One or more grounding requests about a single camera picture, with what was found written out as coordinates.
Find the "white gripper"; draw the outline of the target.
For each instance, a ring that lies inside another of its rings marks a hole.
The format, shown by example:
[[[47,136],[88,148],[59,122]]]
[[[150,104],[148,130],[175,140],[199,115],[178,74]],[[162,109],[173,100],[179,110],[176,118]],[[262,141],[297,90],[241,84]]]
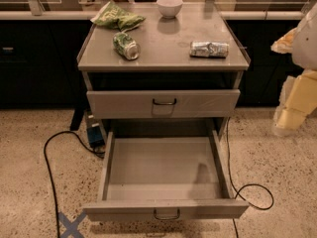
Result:
[[[299,76],[286,79],[274,112],[273,134],[288,136],[317,108],[317,4],[296,29],[288,31],[270,49],[278,54],[292,53],[293,62],[305,69]]]

